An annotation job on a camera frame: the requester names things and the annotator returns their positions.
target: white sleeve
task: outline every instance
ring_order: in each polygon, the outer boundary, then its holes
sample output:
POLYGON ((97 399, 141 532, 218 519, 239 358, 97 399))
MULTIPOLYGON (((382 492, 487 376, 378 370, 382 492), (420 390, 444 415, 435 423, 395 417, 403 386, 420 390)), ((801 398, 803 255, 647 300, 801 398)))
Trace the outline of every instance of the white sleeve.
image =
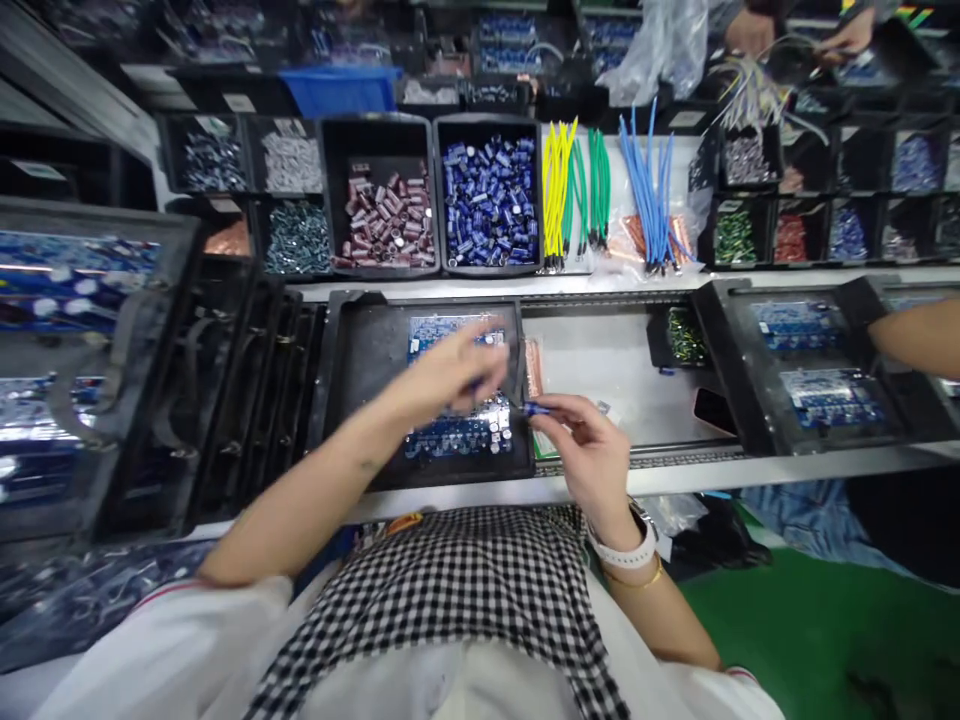
POLYGON ((239 590, 160 588, 84 654, 34 720, 198 718, 282 622, 291 593, 280 577, 239 590))
POLYGON ((681 663, 661 663, 697 720, 784 720, 773 698, 748 670, 726 672, 681 663))

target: blue storage bin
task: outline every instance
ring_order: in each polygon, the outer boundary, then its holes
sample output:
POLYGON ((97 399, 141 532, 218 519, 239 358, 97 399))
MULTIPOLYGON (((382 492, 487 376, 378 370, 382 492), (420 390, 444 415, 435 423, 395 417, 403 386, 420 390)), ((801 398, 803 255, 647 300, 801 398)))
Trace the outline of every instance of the blue storage bin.
POLYGON ((306 118, 394 111, 397 103, 393 84, 402 74, 398 67, 313 67, 280 71, 280 77, 306 118))

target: green components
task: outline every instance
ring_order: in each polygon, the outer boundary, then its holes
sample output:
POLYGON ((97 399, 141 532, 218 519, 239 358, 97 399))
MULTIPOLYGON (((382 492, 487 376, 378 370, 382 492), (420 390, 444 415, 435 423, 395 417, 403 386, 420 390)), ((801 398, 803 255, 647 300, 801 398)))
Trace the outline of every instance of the green components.
POLYGON ((717 216, 715 235, 716 262, 720 265, 754 263, 757 251, 753 238, 753 223, 746 210, 721 212, 717 216))
POLYGON ((670 308, 667 316, 667 338, 673 356, 682 365, 705 365, 707 346, 700 325, 687 308, 670 308))

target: white watch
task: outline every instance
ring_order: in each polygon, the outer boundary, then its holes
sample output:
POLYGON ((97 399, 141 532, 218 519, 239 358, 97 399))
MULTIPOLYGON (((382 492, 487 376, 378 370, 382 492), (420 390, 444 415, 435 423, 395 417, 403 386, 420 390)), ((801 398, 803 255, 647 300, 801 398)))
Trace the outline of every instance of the white watch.
POLYGON ((630 500, 630 512, 638 521, 637 524, 643 523, 644 527, 643 542, 640 543, 640 547, 630 552, 619 552, 601 543, 596 531, 590 523, 587 523, 587 538, 590 540, 597 556, 607 565, 626 569, 641 568, 653 560, 653 556, 657 552, 659 535, 656 525, 650 521, 650 516, 632 498, 630 500))

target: blue jeans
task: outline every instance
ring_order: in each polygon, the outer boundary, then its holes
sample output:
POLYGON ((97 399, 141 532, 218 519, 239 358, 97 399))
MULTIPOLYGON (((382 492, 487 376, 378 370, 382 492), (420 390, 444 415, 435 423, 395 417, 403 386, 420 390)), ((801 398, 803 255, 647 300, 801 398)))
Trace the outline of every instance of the blue jeans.
POLYGON ((790 547, 827 562, 883 568, 927 583, 880 552, 850 509, 846 480, 814 480, 743 488, 740 501, 790 547))

